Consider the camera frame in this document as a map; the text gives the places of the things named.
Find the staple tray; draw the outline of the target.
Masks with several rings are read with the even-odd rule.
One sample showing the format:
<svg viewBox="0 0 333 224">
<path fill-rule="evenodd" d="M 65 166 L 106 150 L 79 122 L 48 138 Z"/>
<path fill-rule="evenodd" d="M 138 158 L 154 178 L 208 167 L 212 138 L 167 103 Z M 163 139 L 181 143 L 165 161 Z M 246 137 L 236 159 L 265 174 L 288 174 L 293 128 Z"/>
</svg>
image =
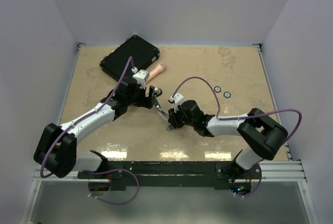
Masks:
<svg viewBox="0 0 333 224">
<path fill-rule="evenodd" d="M 168 126 L 166 127 L 167 132 L 170 132 L 170 131 L 172 131 L 173 129 L 174 129 L 174 127 L 173 127 L 172 125 L 168 125 Z"/>
</svg>

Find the blue white stapler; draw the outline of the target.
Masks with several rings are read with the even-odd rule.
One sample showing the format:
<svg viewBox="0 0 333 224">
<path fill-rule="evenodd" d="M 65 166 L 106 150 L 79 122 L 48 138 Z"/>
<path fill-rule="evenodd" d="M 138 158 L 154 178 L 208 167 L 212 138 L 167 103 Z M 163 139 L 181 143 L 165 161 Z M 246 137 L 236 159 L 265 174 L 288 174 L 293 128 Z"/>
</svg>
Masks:
<svg viewBox="0 0 333 224">
<path fill-rule="evenodd" d="M 153 108 L 155 109 L 155 111 L 157 112 L 157 114 L 160 117 L 162 117 L 165 121 L 168 121 L 169 115 L 166 111 L 164 111 L 164 109 L 162 109 L 162 107 L 157 99 L 155 99 L 155 101 L 154 101 Z"/>
</svg>

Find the black stapler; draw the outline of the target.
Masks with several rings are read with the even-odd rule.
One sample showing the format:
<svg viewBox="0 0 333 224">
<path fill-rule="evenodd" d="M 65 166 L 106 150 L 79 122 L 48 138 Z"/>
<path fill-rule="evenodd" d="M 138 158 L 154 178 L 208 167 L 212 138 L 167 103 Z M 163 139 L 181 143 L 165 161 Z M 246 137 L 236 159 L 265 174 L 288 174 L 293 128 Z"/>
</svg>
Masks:
<svg viewBox="0 0 333 224">
<path fill-rule="evenodd" d="M 158 88 L 158 87 L 155 87 L 155 88 L 154 88 L 154 96 L 155 96 L 155 97 L 159 97 L 159 96 L 161 96 L 162 93 L 163 93 L 163 91 L 162 91 L 161 88 Z"/>
</svg>

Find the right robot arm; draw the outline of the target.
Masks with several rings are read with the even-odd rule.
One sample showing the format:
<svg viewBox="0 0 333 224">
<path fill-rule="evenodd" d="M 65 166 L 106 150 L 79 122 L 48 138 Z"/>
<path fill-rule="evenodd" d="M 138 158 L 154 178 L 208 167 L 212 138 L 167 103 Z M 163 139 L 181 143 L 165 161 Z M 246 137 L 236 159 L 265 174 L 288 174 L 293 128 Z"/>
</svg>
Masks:
<svg viewBox="0 0 333 224">
<path fill-rule="evenodd" d="M 250 169 L 262 160 L 272 160 L 287 139 L 288 132 L 278 122 L 258 108 L 240 117 L 218 118 L 203 113 L 194 100 L 169 100 L 174 107 L 168 110 L 168 122 L 173 128 L 190 126 L 203 137 L 241 136 L 248 147 L 240 151 L 223 173 L 243 179 Z"/>
</svg>

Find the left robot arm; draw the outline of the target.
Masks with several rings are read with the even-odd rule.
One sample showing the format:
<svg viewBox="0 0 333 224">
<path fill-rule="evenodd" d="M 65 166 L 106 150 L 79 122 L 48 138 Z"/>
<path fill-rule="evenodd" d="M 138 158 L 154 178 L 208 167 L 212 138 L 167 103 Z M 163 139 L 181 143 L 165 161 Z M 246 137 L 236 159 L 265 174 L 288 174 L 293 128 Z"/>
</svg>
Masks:
<svg viewBox="0 0 333 224">
<path fill-rule="evenodd" d="M 82 116 L 61 125 L 48 124 L 35 150 L 34 161 L 41 165 L 41 169 L 47 169 L 58 178 L 73 170 L 89 171 L 95 178 L 105 177 L 107 159 L 96 151 L 78 154 L 78 144 L 100 127 L 125 114 L 128 107 L 151 109 L 155 99 L 153 86 L 146 88 L 132 77 L 123 78 L 118 87 Z"/>
</svg>

